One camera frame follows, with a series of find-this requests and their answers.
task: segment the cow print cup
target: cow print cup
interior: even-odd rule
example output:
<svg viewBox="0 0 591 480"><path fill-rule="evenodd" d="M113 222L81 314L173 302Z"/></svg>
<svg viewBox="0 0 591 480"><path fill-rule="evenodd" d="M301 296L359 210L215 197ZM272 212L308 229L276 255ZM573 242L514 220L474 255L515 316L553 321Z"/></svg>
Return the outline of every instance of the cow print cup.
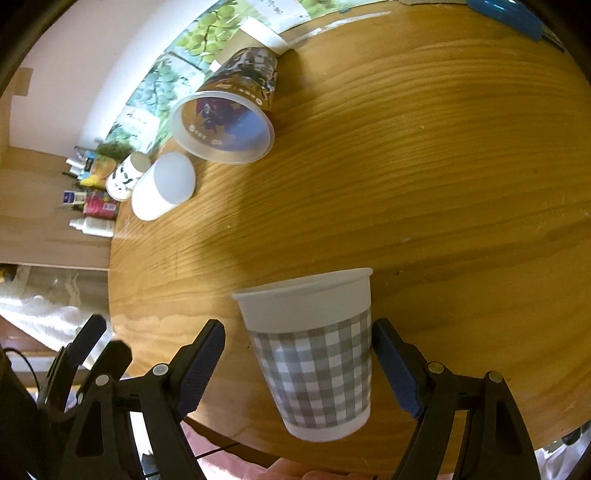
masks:
<svg viewBox="0 0 591 480"><path fill-rule="evenodd" d="M133 152L109 175L106 182L109 195L118 202L129 200L135 185L148 171L150 165L151 162L147 155Z"/></svg>

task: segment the bottle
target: bottle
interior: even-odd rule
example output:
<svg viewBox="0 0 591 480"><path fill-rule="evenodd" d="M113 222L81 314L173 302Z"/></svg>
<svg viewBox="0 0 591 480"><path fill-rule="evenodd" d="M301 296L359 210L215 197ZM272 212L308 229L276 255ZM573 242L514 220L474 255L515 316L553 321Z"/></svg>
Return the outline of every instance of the bottle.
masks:
<svg viewBox="0 0 591 480"><path fill-rule="evenodd" d="M70 220L70 226L76 230L81 230L85 235L112 237L115 233L115 222L113 220L104 220L102 218L78 218Z"/></svg>
<svg viewBox="0 0 591 480"><path fill-rule="evenodd" d="M84 168L86 167L86 162L83 160L77 160L75 158L68 158L66 160L66 163L70 166L70 167L76 167L79 168L80 170L84 170Z"/></svg>
<svg viewBox="0 0 591 480"><path fill-rule="evenodd" d="M76 192L74 190L65 190L62 205L84 205L86 201L86 192Z"/></svg>
<svg viewBox="0 0 591 480"><path fill-rule="evenodd" d="M119 202L102 190L89 190L85 197L84 214L86 216L114 220L118 209Z"/></svg>
<svg viewBox="0 0 591 480"><path fill-rule="evenodd" d="M99 155L96 152L89 152L86 167L78 176L78 183L82 187L91 187L104 190L107 177L117 168L117 161L113 158Z"/></svg>
<svg viewBox="0 0 591 480"><path fill-rule="evenodd" d="M78 178L82 174L82 169L78 167L70 167L70 173Z"/></svg>

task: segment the paper cup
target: paper cup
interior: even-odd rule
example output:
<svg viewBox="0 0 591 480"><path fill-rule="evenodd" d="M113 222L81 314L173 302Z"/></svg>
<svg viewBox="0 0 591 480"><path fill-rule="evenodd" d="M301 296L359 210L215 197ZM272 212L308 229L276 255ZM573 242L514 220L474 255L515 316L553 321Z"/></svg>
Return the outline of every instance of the paper cup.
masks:
<svg viewBox="0 0 591 480"><path fill-rule="evenodd" d="M236 292L287 430L308 442L352 434L371 407L371 268Z"/></svg>
<svg viewBox="0 0 591 480"><path fill-rule="evenodd" d="M268 48L244 48L199 91L174 107L170 131L206 160L242 164L266 155L275 140L271 109L277 58Z"/></svg>
<svg viewBox="0 0 591 480"><path fill-rule="evenodd" d="M216 54L216 59L209 69L217 72L236 52L248 47L270 48L277 56L290 49L289 44L273 30L256 18L248 17L224 48Z"/></svg>
<svg viewBox="0 0 591 480"><path fill-rule="evenodd" d="M106 189L111 198L124 202L131 197L131 192L140 178L148 171L150 158L140 152L133 152L121 162L113 173L109 175Z"/></svg>
<svg viewBox="0 0 591 480"><path fill-rule="evenodd" d="M162 155L140 178L131 195L131 207L140 220L156 220L186 202L195 191L195 169L180 153Z"/></svg>

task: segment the black cable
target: black cable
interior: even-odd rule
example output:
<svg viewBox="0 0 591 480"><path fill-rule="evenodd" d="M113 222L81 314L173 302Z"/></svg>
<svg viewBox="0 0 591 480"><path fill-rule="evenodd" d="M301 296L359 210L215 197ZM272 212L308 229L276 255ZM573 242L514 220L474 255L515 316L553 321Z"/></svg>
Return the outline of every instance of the black cable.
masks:
<svg viewBox="0 0 591 480"><path fill-rule="evenodd" d="M235 447L236 445L240 445L240 442L231 443L230 445L226 445L225 447L216 448L215 450L210 450L209 452L202 453L201 455L197 455L195 457L195 460L199 460L200 458L207 457L208 455L211 455L212 453L223 452L224 450L228 450L229 448ZM159 471L152 472L152 473L149 473L148 475L145 475L145 478L150 478L152 476L156 476L159 474L160 474Z"/></svg>
<svg viewBox="0 0 591 480"><path fill-rule="evenodd" d="M21 357L25 361L25 363L27 364L27 367L29 367L29 370L33 374L33 378L35 379L35 385L37 386L37 392L40 392L41 386L39 385L39 380L37 379L37 374L33 370L33 366L31 365L31 363L29 362L27 357L24 355L24 353L22 353L20 350L17 350L16 348L12 348L12 347L6 347L4 349L4 353L7 353L7 352L12 352L12 353L17 354L19 357Z"/></svg>

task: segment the wooden table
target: wooden table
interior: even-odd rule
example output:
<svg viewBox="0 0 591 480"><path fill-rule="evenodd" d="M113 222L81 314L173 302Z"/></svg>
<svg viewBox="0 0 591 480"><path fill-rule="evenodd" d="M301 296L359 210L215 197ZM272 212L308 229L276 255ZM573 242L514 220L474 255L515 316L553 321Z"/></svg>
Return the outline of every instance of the wooden table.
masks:
<svg viewBox="0 0 591 480"><path fill-rule="evenodd" d="M217 318L226 350L193 418L293 460L392 472L415 424L377 362L367 425L299 441L230 299L372 267L373 317L455 373L501 371L540 447L591 418L591 87L568 54L465 6L371 8L391 13L281 58L268 156L195 160L195 197L155 222L122 209L109 291L130 373Z"/></svg>

